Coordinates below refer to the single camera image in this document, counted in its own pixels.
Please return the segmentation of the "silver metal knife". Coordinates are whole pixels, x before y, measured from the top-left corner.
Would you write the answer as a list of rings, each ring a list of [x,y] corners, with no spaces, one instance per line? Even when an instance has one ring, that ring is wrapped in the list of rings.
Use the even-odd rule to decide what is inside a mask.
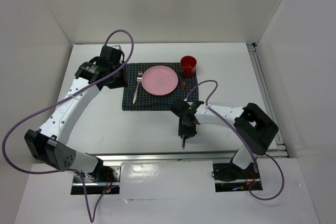
[[[186,142],[186,136],[183,136],[183,138],[182,138],[182,144],[181,144],[181,149],[182,150],[185,149],[185,142]]]

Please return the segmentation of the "silver metal fork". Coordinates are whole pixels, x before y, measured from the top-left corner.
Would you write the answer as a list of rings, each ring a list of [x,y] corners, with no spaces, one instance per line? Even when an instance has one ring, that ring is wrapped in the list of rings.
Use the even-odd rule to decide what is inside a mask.
[[[143,76],[143,72],[138,72],[138,75],[137,75],[137,85],[136,85],[136,89],[135,89],[135,92],[134,92],[134,95],[133,95],[133,100],[132,100],[133,104],[135,104],[136,100],[137,100],[138,89],[139,89],[139,85],[142,82],[142,76]]]

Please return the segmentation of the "dark checkered cloth placemat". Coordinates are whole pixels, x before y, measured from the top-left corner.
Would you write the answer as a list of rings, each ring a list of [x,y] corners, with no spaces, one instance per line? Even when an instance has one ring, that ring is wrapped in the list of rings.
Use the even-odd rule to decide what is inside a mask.
[[[148,93],[142,85],[139,85],[138,95],[133,103],[134,93],[137,87],[136,78],[139,72],[144,73],[154,66],[169,67],[177,74],[179,81],[186,81],[186,88],[182,90],[178,84],[176,88],[167,95],[153,95]],[[147,63],[130,63],[125,67],[128,85],[124,88],[122,110],[124,111],[167,111],[169,105],[179,98],[185,98],[191,89],[197,85],[197,74],[191,77],[184,77],[180,72],[178,62],[147,62]]]

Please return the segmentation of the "brown wooden spoon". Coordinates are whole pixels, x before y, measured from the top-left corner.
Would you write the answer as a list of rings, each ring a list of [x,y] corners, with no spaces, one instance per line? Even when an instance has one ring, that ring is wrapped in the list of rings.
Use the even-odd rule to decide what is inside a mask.
[[[182,80],[181,83],[180,83],[180,86],[181,86],[181,90],[182,90],[182,100],[184,100],[185,89],[186,89],[186,86],[187,86],[186,80]]]

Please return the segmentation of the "pink plastic plate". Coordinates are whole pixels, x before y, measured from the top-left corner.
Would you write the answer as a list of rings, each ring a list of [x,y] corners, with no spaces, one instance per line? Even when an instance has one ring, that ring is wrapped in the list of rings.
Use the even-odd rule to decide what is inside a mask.
[[[172,93],[178,85],[176,72],[167,66],[154,66],[142,76],[144,90],[152,95],[163,96]]]

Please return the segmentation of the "red cup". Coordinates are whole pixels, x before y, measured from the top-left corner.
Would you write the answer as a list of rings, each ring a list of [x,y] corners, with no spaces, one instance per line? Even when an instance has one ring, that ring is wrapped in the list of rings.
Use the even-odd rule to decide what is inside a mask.
[[[181,75],[192,77],[196,72],[197,60],[192,56],[184,56],[180,61]]]

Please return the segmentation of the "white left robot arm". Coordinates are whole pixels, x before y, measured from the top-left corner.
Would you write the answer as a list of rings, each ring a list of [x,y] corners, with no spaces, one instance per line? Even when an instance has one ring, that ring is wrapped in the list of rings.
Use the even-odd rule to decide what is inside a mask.
[[[123,63],[124,53],[120,46],[104,45],[99,56],[80,65],[65,96],[67,101],[58,105],[38,130],[28,130],[24,136],[35,159],[60,172],[82,171],[93,182],[113,175],[113,169],[104,166],[103,160],[76,151],[67,143],[78,119],[103,87],[114,89],[126,86],[123,69],[115,76],[107,77]]]

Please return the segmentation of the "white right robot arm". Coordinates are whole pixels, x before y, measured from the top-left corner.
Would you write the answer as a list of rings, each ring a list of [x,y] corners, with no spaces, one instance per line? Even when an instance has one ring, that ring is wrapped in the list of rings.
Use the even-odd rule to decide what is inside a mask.
[[[170,105],[170,111],[179,118],[178,136],[182,146],[197,134],[196,126],[201,124],[227,127],[237,134],[242,146],[229,165],[229,172],[235,178],[242,177],[251,163],[257,166],[257,157],[266,154],[279,131],[277,124],[254,103],[225,107],[202,101],[188,104],[178,99]]]

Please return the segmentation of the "aluminium front rail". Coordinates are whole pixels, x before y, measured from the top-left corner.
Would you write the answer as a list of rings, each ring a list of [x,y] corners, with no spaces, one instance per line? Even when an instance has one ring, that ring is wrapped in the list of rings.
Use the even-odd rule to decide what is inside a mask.
[[[122,154],[93,154],[103,161],[111,162],[160,162],[160,161],[197,161],[228,159],[234,156],[235,151],[222,152],[176,152],[176,153],[122,153]]]

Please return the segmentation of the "aluminium rail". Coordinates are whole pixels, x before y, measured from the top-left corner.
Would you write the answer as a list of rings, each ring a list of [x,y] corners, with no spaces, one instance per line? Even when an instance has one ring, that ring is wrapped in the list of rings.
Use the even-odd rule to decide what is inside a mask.
[[[260,65],[260,61],[257,56],[257,44],[256,43],[247,43],[247,50],[250,55],[250,59],[253,65],[253,69],[257,78],[257,82],[261,91],[261,96],[263,99],[263,102],[265,104],[266,112],[269,115],[269,117],[278,125],[278,121],[276,118],[276,114],[274,111],[274,107],[272,106],[270,94],[268,92],[266,80]],[[285,143],[283,141],[281,130],[278,131],[276,137],[275,137],[275,145],[277,152],[287,152]]]
[[[122,154],[93,154],[103,161],[111,162],[160,162],[160,161],[197,161],[228,159],[234,156],[235,151],[222,152],[176,152],[176,153],[122,153]]]

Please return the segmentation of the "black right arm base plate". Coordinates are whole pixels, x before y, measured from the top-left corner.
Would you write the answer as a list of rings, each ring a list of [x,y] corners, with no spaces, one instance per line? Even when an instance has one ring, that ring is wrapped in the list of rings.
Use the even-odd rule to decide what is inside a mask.
[[[262,190],[260,174],[255,172],[254,164],[241,169],[233,163],[214,163],[211,173],[217,193]]]

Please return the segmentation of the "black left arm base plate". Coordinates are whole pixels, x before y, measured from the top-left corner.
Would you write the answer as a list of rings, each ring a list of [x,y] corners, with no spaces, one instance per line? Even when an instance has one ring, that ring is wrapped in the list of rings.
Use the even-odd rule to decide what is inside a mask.
[[[107,189],[107,195],[118,195],[120,193],[121,163],[107,162],[106,166],[110,169],[104,172],[100,178],[95,178],[87,173],[81,172],[88,195],[100,195]],[[84,195],[81,178],[76,173],[73,176],[70,194]]]

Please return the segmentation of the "aluminium right side rail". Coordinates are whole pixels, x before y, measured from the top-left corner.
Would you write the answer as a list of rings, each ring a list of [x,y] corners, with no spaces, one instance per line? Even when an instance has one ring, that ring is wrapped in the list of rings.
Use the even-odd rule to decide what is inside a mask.
[[[263,102],[265,104],[266,112],[269,115],[269,117],[278,125],[278,121],[276,118],[276,114],[274,111],[274,107],[272,106],[270,94],[268,92],[266,80],[260,65],[260,61],[257,56],[257,44],[256,43],[247,43],[247,50],[250,55],[250,59],[253,65],[253,69],[257,78],[257,82],[261,91],[261,96],[263,99]],[[277,152],[287,152],[285,143],[283,141],[281,130],[278,131],[276,137],[275,137],[275,145]]]

